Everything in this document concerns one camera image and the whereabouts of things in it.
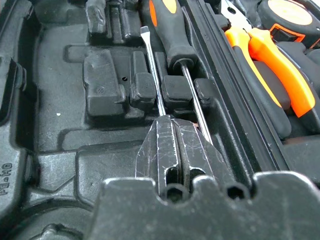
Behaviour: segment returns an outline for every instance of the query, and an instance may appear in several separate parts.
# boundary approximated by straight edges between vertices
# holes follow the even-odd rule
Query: black plastic tool case
[[[195,121],[186,81],[166,72],[149,1],[106,1],[105,34],[89,33],[84,0],[0,1],[1,240],[320,238],[320,138],[284,145],[237,67],[218,1],[179,2],[220,165],[189,176],[190,196],[173,203],[148,173],[134,178],[158,116],[140,26],[168,112]]]

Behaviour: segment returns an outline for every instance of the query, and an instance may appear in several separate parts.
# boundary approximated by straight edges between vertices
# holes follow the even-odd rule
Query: black grip
[[[285,111],[272,100],[268,92],[260,83],[256,74],[248,64],[241,48],[239,46],[234,46],[233,50],[238,58],[238,63],[240,64],[250,89],[254,92],[255,96],[259,98],[278,136],[281,139],[288,137],[292,127]]]
[[[150,0],[149,6],[153,25],[165,49],[168,68],[175,71],[180,67],[179,62],[185,61],[187,67],[192,69],[198,56],[189,44],[178,1]]]

